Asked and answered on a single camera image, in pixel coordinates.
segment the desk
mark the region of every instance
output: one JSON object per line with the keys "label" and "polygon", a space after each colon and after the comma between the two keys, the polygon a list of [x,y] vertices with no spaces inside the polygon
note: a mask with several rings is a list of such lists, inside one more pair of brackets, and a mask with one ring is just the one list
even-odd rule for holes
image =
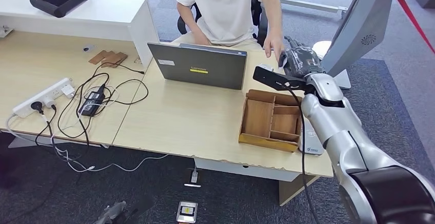
{"label": "desk", "polygon": [[[130,107],[113,145],[193,157],[199,168],[278,179],[284,205],[303,189],[301,153],[238,143],[245,93],[249,89],[275,92],[252,79],[261,63],[277,69],[264,52],[248,52],[240,91],[165,80],[152,61],[144,77],[150,94]],[[326,152],[306,155],[305,160],[309,183],[319,176],[333,176]]]}
{"label": "desk", "polygon": [[148,42],[158,42],[148,0],[88,0],[56,18],[29,0],[0,0],[0,27],[17,31],[132,41],[144,65],[152,55]]}
{"label": "desk", "polygon": [[[91,52],[84,52],[82,49],[86,44],[95,45],[96,48]],[[96,69],[96,65],[88,63],[88,60],[101,50],[122,51],[129,56],[123,65],[143,70],[142,64],[134,63],[138,53],[132,42],[17,31],[13,31],[6,38],[0,39],[0,83],[2,84],[0,130],[6,129],[4,121],[12,114],[12,108],[62,78],[72,78],[75,86],[87,80]],[[115,86],[131,78],[142,79],[144,77],[142,74],[128,71],[122,67],[103,68],[99,72],[109,73],[109,84]],[[93,84],[97,86],[104,79],[101,77]],[[120,87],[119,100],[131,102],[138,87],[137,82]],[[56,99],[55,103],[58,110],[62,110],[69,101],[64,95]],[[93,118],[89,133],[90,141],[96,144],[112,144],[128,108],[128,105],[115,103],[105,109],[101,115]],[[48,118],[53,115],[51,109],[45,108],[45,113]],[[69,117],[65,120],[67,124],[76,121],[74,113],[75,110],[66,113],[65,117]],[[25,134],[38,134],[45,125],[37,112],[26,118],[15,117],[10,123],[11,129]],[[80,126],[68,130],[70,134],[81,132]],[[70,140],[64,135],[57,137]],[[85,141],[85,138],[81,136],[75,140]]]}

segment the power strip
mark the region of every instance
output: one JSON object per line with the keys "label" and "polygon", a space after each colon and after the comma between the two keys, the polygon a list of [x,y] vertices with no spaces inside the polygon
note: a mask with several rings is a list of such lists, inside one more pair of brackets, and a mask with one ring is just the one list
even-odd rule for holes
{"label": "power strip", "polygon": [[38,93],[37,95],[13,108],[12,112],[21,118],[26,118],[27,116],[35,112],[35,110],[30,107],[32,103],[40,101],[44,106],[45,100],[55,100],[56,98],[62,96],[64,94],[62,88],[67,88],[68,86],[73,87],[72,79],[63,78],[60,82],[54,84],[53,86],[45,89],[44,91]]}

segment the black power adapter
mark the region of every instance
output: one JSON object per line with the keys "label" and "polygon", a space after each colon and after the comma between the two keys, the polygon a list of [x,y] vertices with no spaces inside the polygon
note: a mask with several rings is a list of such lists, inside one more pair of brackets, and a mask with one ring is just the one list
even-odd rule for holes
{"label": "black power adapter", "polygon": [[106,85],[102,84],[98,91],[91,92],[88,97],[86,97],[86,101],[83,103],[83,105],[80,107],[78,112],[84,116],[90,116],[93,117],[100,107],[100,105],[103,103],[105,95],[104,95],[104,88]]}

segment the wooden organizer box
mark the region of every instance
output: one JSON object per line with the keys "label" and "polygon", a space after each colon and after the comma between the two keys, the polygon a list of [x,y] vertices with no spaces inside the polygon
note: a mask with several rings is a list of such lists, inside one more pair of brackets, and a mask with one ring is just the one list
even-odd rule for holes
{"label": "wooden organizer box", "polygon": [[294,152],[301,126],[301,111],[293,96],[259,90],[246,93],[240,143]]}

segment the laptop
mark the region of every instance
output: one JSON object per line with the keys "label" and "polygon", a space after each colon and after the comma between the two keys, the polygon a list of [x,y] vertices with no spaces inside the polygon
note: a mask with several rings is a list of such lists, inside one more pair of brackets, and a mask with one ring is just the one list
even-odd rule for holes
{"label": "laptop", "polygon": [[180,44],[148,43],[165,79],[240,90],[246,51]]}

